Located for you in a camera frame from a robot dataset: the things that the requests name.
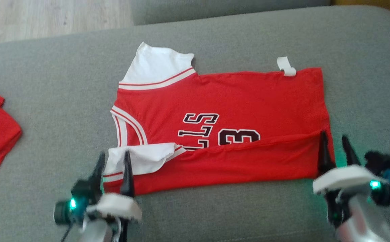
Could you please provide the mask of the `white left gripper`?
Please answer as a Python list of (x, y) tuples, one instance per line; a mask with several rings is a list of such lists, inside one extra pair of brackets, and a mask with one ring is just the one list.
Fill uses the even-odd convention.
[(97, 204), (87, 206), (87, 214), (98, 213), (102, 217), (110, 215), (127, 220), (142, 221), (142, 209), (134, 199), (135, 188), (129, 151), (126, 151), (124, 154), (123, 164), (124, 173), (120, 194), (102, 195), (101, 181), (105, 166), (105, 153), (100, 153), (95, 168), (90, 175), (92, 203)]

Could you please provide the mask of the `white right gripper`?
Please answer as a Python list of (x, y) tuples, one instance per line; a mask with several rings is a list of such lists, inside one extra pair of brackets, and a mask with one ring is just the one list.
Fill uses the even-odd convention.
[(388, 183), (386, 179), (361, 166), (361, 162), (346, 135), (342, 136), (342, 146), (346, 155), (347, 166), (336, 167), (330, 155), (328, 141), (326, 131), (321, 131), (317, 164), (318, 175), (321, 176), (312, 183), (312, 191), (315, 195), (323, 196), (336, 190), (340, 194), (350, 196), (356, 194), (368, 195), (372, 181)]

